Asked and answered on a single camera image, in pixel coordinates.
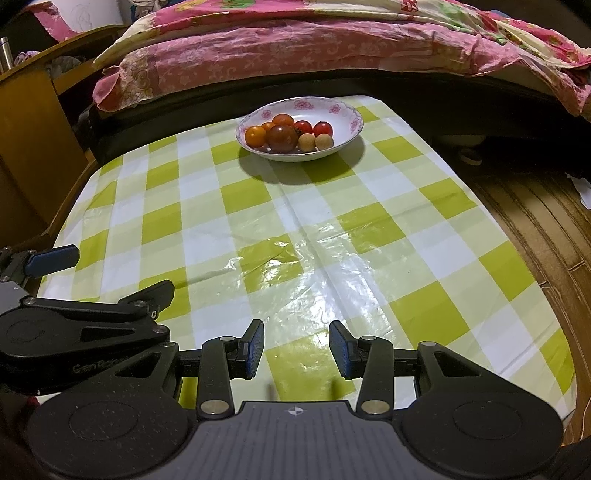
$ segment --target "orange cherry tomato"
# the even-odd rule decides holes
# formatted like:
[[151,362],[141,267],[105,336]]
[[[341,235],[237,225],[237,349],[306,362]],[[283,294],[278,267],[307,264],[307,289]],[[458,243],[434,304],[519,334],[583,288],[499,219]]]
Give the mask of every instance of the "orange cherry tomato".
[[261,127],[263,127],[267,132],[274,126],[275,124],[273,122],[267,122],[266,124],[261,125]]
[[262,147],[267,140],[267,130],[259,125],[254,125],[246,130],[246,133],[244,133],[244,140],[251,148]]
[[274,116],[272,122],[276,125],[288,125],[289,127],[293,127],[295,123],[293,118],[286,113],[280,113]]

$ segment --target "plastic tablecloth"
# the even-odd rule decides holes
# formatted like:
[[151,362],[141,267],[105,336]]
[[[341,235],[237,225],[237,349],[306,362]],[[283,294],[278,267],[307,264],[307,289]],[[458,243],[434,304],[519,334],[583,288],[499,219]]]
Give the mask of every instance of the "plastic tablecloth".
[[[242,400],[355,403],[328,325],[397,348],[434,340],[548,401],[563,419],[576,386],[569,347],[542,291],[476,196],[399,116],[341,98],[365,127],[340,152],[306,163],[264,160],[235,139],[238,119],[116,158],[95,173],[56,246],[75,268],[40,295],[116,302],[168,278],[159,322],[181,349],[265,323],[256,378]],[[194,402],[195,379],[181,403]],[[396,406],[414,399],[396,380]]]

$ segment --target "red cherry tomato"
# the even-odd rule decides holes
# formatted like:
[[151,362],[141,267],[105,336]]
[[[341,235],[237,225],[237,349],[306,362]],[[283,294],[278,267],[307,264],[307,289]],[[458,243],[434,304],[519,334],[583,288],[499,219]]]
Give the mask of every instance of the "red cherry tomato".
[[266,131],[269,131],[274,126],[275,126],[275,124],[273,122],[267,122],[266,124],[261,125],[261,127],[263,127]]
[[327,134],[332,137],[332,133],[333,133],[332,126],[328,122],[318,122],[314,126],[314,136],[315,137],[318,137],[318,135],[321,135],[321,134]]
[[294,124],[293,118],[286,113],[280,113],[279,115],[274,116],[271,122],[276,125],[289,125],[290,127],[293,127]]
[[302,134],[311,134],[314,131],[311,123],[306,122],[306,120],[300,120],[294,123],[294,128],[297,128]]
[[259,148],[265,144],[267,139],[267,131],[263,127],[254,125],[246,130],[244,133],[244,140],[246,144],[251,148]]

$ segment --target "gray gripper base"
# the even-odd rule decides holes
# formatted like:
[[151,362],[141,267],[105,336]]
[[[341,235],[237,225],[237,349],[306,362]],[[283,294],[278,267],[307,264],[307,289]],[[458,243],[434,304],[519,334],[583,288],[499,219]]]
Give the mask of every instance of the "gray gripper base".
[[361,420],[345,402],[244,402],[202,424],[184,450],[142,480],[443,480],[392,426]]

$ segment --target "black circular pad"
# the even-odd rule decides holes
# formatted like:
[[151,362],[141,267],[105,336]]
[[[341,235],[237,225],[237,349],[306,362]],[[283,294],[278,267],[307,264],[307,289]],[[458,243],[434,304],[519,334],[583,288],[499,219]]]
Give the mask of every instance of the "black circular pad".
[[157,393],[63,393],[28,424],[31,451],[48,470],[69,478],[119,479],[166,462],[183,444],[189,418]]
[[453,421],[461,432],[481,440],[506,439],[521,428],[519,413],[496,401],[464,403],[454,411]]
[[546,468],[563,437],[554,409],[527,393],[427,394],[404,412],[402,432],[432,468],[488,480]]

